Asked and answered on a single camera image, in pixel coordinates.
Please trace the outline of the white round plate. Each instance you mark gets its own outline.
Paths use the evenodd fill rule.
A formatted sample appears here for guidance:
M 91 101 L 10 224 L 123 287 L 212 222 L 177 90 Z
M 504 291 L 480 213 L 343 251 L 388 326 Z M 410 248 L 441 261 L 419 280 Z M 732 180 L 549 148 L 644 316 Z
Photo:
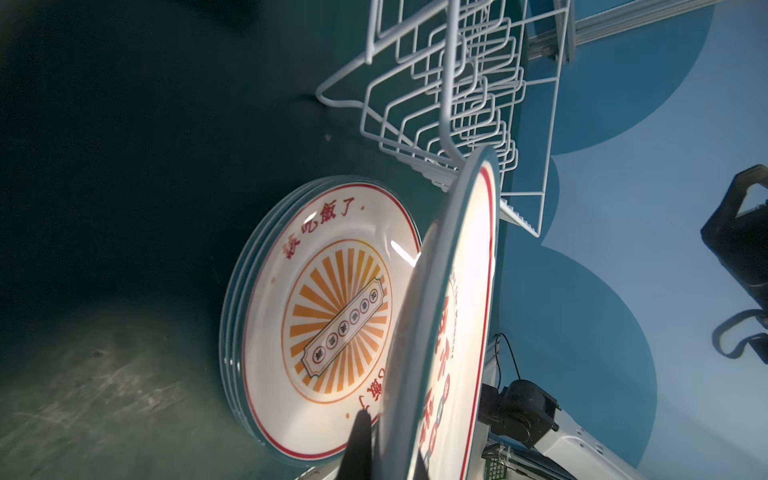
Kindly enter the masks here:
M 227 402 L 235 418 L 246 430 L 249 429 L 249 426 L 247 425 L 245 414 L 240 408 L 235 394 L 235 380 L 233 379 L 234 355 L 230 352 L 230 349 L 232 335 L 234 334 L 234 327 L 231 325 L 231 323 L 235 319 L 235 314 L 232 313 L 232 307 L 235 304 L 235 297 L 237 296 L 237 292 L 240 288 L 241 280 L 246 270 L 246 264 L 253 256 L 251 251 L 253 247 L 259 242 L 262 236 L 262 230 L 266 229 L 267 231 L 270 231 L 271 223 L 276 218 L 281 216 L 281 211 L 284 208 L 292 205 L 301 195 L 313 190 L 330 188 L 331 186 L 368 181 L 369 178 L 362 176 L 338 175 L 311 180 L 310 182 L 297 187 L 288 195 L 283 197 L 279 202 L 277 202 L 259 221 L 238 256 L 229 279 L 222 305 L 219 330 L 219 360 L 221 377 Z
M 370 179 L 370 178 L 369 178 L 369 181 L 368 181 L 368 182 L 357 182 L 357 183 L 365 183 L 365 184 L 372 184 L 372 185 L 374 185 L 374 186 L 381 186 L 381 183 L 380 183 L 380 182 L 378 182 L 378 181 L 376 181 L 376 180 L 374 180 L 374 179 Z M 279 219 L 279 217 L 278 217 L 278 218 L 276 218 L 276 219 L 275 219 L 275 220 L 274 220 L 274 221 L 271 223 L 271 229 L 273 228 L 273 224 L 274 224 L 274 223 L 275 223 L 275 222 L 276 222 L 278 219 Z M 238 376 L 239 376 L 239 374 L 236 372 L 236 370 L 237 370 L 237 366 L 238 366 L 238 360 L 237 360 L 237 354 L 234 352 L 234 347 L 235 347 L 235 343 L 236 343 L 236 341 L 237 341 L 237 340 L 238 340 L 238 338 L 239 338 L 239 336 L 238 336 L 238 333 L 237 333 L 237 328 L 238 328 L 238 325 L 239 325 L 239 323 L 240 323 L 240 314 L 237 312 L 237 309 L 238 309 L 239 303 L 240 303 L 240 301 L 242 300 L 242 297 L 243 297 L 243 295 L 244 295 L 244 291 L 245 291 L 245 285 L 246 285 L 246 277 L 247 277 L 247 274 L 248 274 L 248 272 L 250 271 L 250 268 L 251 268 L 251 266 L 253 265 L 253 262 L 254 262 L 254 261 L 255 261 L 255 259 L 256 259 L 256 256 L 257 256 L 257 251 L 258 251 L 258 249 L 259 249 L 259 245 L 261 244 L 261 242 L 264 240 L 265 236 L 266 236 L 266 235 L 267 235 L 267 234 L 268 234 L 270 231 L 267 231 L 266 229 L 263 229 L 263 230 L 262 230 L 262 236 L 261 236 L 261 238 L 260 238 L 259 242 L 258 242 L 258 243 L 257 243 L 257 244 L 256 244 L 256 245 L 253 247 L 253 249 L 252 249 L 252 251 L 251 251 L 251 253 L 253 254 L 253 256 L 252 256 L 252 257 L 249 259 L 249 261 L 248 261 L 248 262 L 247 262 L 247 264 L 246 264 L 246 270 L 245 270 L 245 273 L 243 274 L 243 277 L 242 277 L 242 280 L 241 280 L 241 285 L 240 285 L 240 288 L 239 288 L 239 290 L 238 290 L 238 292 L 237 292 L 237 296 L 235 297 L 235 304 L 234 304 L 234 306 L 232 307 L 232 313 L 234 313 L 234 314 L 235 314 L 235 319 L 234 319 L 234 320 L 232 321 L 232 323 L 231 323 L 231 325 L 234 327 L 234 334 L 232 335 L 232 341 L 231 341 L 231 349 L 230 349 L 230 352 L 231 352 L 231 353 L 234 355 L 233 379 L 235 380 L 235 394 L 236 394 L 236 398 L 237 398 L 237 400 L 238 400 L 238 403 L 239 403 L 239 405 L 240 405 L 240 408 L 242 409 L 243 413 L 245 414 L 245 418 L 246 418 L 246 421 L 247 421 L 247 425 L 249 426 L 249 429 L 248 429 L 248 430 L 246 430 L 246 429 L 245 429 L 245 428 L 242 426 L 242 424 L 241 424 L 241 423 L 240 423 L 240 424 L 241 424 L 241 426 L 244 428 L 244 430 L 245 430 L 245 431 L 246 431 L 246 432 L 247 432 L 249 435 L 251 435 L 251 436 L 252 436 L 252 437 L 254 437 L 254 438 L 257 438 L 257 434 L 256 434 L 256 432 L 255 432 L 255 428 L 254 428 L 254 427 L 252 427 L 252 426 L 249 424 L 249 420 L 248 420 L 249 416 L 248 416 L 248 415 L 245 413 L 245 407 L 243 406 L 243 403 L 242 403 L 242 401 L 241 401 L 241 400 L 238 398 L 238 394 L 237 394 L 237 392 L 236 392 L 236 380 L 238 379 Z
M 463 479 L 482 388 L 496 262 L 499 167 L 475 151 L 423 240 L 396 323 L 375 479 Z
M 381 184 L 302 195 L 259 245 L 237 312 L 238 398 L 282 462 L 340 457 L 358 411 L 380 414 L 418 227 Z

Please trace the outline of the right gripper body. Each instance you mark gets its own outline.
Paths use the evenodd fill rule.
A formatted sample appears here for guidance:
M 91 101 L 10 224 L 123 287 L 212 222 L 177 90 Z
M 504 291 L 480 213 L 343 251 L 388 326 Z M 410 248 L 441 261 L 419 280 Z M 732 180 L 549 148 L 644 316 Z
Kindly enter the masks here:
M 740 213 L 753 185 L 767 188 L 767 167 L 734 176 L 722 202 L 701 229 L 703 243 L 763 309 L 767 310 L 767 201 Z

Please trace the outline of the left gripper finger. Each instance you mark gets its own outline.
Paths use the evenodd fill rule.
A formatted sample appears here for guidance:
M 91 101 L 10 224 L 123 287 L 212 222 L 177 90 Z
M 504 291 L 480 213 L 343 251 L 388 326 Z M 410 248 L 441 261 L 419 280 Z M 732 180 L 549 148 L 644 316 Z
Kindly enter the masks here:
M 370 480 L 372 478 L 372 420 L 367 410 L 360 410 L 346 445 L 336 476 L 337 480 Z

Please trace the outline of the aluminium frame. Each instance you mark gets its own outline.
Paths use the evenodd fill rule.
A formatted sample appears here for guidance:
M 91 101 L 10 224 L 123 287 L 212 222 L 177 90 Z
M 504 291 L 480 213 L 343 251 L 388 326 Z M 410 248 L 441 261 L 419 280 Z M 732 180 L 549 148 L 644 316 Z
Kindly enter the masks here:
M 528 59 L 557 58 L 564 37 L 565 58 L 575 57 L 578 46 L 625 33 L 640 27 L 672 19 L 696 10 L 721 3 L 722 0 L 637 0 L 577 19 L 574 2 L 566 14 L 567 20 L 555 20 L 553 30 L 537 34 L 529 39 Z

